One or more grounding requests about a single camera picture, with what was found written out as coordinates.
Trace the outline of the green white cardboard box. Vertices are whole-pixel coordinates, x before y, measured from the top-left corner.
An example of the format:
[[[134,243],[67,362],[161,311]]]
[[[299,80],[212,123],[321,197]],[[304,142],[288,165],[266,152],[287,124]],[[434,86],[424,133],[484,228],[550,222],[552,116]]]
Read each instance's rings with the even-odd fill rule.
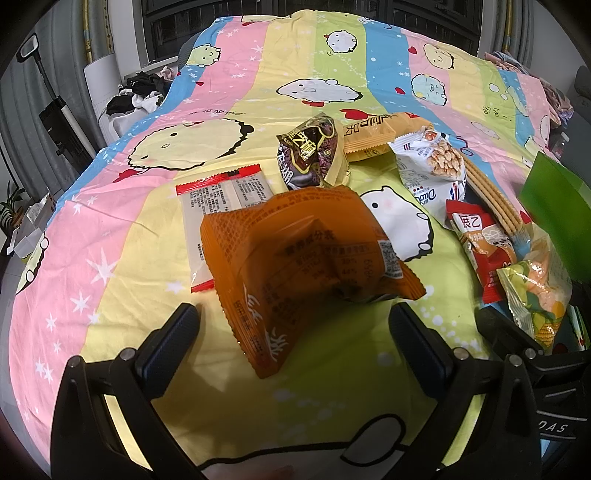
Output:
[[[590,188],[556,160],[539,152],[518,195],[545,230],[570,277],[590,282]]]

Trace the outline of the dark orange snack bag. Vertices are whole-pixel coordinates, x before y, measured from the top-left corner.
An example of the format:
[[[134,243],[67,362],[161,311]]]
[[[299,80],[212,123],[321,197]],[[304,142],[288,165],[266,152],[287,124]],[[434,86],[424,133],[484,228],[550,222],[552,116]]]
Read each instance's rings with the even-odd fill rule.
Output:
[[[200,236],[221,308],[260,379],[280,370],[322,310],[426,293],[347,186],[308,187],[207,214]]]

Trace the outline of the dark chocolate gold snack bag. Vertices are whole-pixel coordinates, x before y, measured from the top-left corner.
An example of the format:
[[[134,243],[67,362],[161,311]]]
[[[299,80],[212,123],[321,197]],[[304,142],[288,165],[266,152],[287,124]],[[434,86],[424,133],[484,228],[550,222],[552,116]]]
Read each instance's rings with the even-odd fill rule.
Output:
[[[276,136],[277,165],[288,190],[349,183],[344,129],[324,112]]]

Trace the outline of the soda cracker pack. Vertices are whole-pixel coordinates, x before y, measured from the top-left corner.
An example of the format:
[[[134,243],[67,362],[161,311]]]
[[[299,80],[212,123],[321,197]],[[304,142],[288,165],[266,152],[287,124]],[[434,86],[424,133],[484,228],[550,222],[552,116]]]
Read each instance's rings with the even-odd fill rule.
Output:
[[[476,195],[488,206],[510,237],[523,228],[523,220],[501,190],[469,159],[465,159],[467,181]]]

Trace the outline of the yellow-green corn snack bag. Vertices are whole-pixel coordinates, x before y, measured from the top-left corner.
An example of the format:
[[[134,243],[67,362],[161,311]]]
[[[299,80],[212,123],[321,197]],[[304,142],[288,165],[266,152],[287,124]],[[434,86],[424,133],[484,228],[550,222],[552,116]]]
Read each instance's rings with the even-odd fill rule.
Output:
[[[571,299],[572,281],[547,232],[528,223],[524,235],[529,250],[497,275],[515,324],[550,354]]]

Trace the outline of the white peanut snack bag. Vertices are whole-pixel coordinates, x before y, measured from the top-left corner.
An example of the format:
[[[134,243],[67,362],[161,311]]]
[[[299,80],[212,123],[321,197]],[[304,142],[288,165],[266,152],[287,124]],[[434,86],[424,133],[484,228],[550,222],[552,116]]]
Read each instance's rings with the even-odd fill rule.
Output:
[[[447,201],[465,199],[462,153],[444,133],[427,127],[394,139],[389,147],[404,186],[435,220],[447,227]]]

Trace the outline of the red snack packet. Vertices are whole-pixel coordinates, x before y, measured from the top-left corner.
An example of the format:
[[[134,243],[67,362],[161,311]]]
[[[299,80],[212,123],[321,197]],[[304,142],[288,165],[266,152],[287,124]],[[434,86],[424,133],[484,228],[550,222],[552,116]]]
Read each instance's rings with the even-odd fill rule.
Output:
[[[482,286],[482,301],[505,298],[497,271],[517,262],[513,244],[496,219],[483,207],[446,201],[446,215]]]

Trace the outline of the white red-edged snack packet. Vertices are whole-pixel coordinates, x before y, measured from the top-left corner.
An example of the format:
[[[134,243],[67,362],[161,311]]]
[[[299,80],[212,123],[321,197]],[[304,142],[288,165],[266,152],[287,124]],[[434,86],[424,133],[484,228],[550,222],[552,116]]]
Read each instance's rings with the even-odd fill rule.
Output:
[[[214,280],[205,262],[200,235],[204,216],[259,205],[269,200],[273,192],[262,168],[253,164],[178,184],[175,193],[182,207],[190,292],[211,290]]]

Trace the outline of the yellow rice cake packet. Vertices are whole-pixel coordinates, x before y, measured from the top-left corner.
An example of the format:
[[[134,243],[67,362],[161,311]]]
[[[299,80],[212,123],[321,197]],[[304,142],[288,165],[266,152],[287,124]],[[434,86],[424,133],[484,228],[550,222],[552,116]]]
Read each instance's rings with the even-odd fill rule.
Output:
[[[397,138],[432,127],[431,121],[410,112],[368,116],[345,127],[346,159],[359,162],[381,156]]]

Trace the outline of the colourful cartoon striped bedsheet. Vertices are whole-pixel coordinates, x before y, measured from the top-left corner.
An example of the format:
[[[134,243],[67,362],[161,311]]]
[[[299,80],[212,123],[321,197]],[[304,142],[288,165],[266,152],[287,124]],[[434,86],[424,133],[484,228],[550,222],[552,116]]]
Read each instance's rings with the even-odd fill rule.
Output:
[[[285,186],[276,136],[324,112],[342,123],[394,112],[431,121],[515,201],[547,145],[537,79],[369,18],[299,11],[215,20],[161,107],[101,150],[60,198],[15,297],[9,371],[42,456],[67,360],[137,346],[183,302],[202,310],[197,344],[154,404],[208,473],[287,456],[305,477],[370,479],[413,440],[434,403],[388,329],[388,302],[322,310],[273,376],[250,366],[214,290],[190,292],[176,185],[259,164]]]

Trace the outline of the potted green plant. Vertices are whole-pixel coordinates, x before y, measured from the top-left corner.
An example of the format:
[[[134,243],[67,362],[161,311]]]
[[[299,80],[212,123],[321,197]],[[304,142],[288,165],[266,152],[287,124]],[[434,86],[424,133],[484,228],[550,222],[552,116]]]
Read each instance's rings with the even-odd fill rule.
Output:
[[[24,217],[25,209],[22,205],[26,190],[11,180],[7,183],[6,199],[1,202],[1,229],[11,234],[18,228]]]

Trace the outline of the black floor lamp stand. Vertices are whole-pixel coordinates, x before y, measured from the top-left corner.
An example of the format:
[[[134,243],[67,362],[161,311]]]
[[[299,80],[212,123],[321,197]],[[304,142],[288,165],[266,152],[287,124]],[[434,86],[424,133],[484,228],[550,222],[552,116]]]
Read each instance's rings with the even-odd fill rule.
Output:
[[[96,152],[65,100],[53,89],[42,64],[39,40],[35,33],[31,33],[22,43],[16,58],[19,63],[34,59],[51,98],[50,103],[39,113],[39,118],[56,147],[56,154],[63,156],[78,173],[82,173]]]

